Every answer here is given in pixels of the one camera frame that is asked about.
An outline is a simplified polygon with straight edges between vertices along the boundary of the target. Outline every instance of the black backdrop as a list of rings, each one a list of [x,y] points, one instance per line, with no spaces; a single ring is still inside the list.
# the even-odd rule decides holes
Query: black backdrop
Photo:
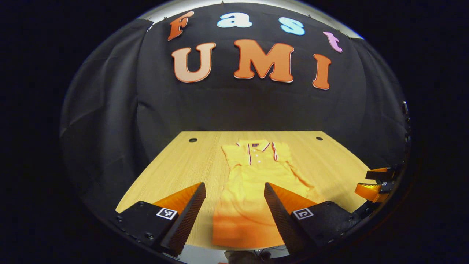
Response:
[[[151,28],[151,21],[137,19],[119,29],[86,59],[70,85],[60,131],[64,159],[72,182],[98,214],[117,206],[180,131],[320,130],[370,168],[403,162],[405,99],[392,71],[365,40],[289,10],[228,3],[194,9],[182,35],[168,42],[170,23],[188,11]],[[217,26],[221,15],[233,12],[248,14],[253,25]],[[300,21],[306,33],[281,30],[283,16]],[[324,31],[339,39],[342,53],[331,48]],[[293,82],[236,79],[237,39],[254,39],[265,53],[275,43],[293,46]],[[195,47],[205,42],[217,45],[209,76],[178,81],[171,53],[191,47],[188,69],[197,70]],[[314,54],[332,61],[329,90],[311,84]]]
[[[66,89],[83,61],[155,4],[16,1],[2,9],[11,55],[2,59],[5,75],[12,77],[2,98],[8,110],[5,175],[13,180],[7,183],[12,198],[6,206],[14,209],[2,258],[10,263],[155,262],[84,207],[66,176],[57,132]],[[467,131],[462,122],[467,82],[465,68],[453,67],[466,59],[464,8],[441,1],[314,5],[364,36],[402,83],[413,117],[416,165],[410,176],[417,179],[385,223],[328,263],[466,263],[468,215],[458,201],[465,192],[459,147]]]

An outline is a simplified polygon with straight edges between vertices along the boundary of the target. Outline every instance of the wooden table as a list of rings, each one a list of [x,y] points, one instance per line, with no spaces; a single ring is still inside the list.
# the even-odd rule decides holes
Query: wooden table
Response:
[[[365,179],[369,168],[363,162],[322,131],[183,131],[142,172],[116,211],[137,201],[154,203],[204,182],[207,195],[187,244],[230,250],[211,244],[213,213],[230,173],[221,145],[252,139],[287,143],[293,163],[316,187],[316,203],[330,200],[352,212],[366,201],[354,193],[356,184],[376,183]]]

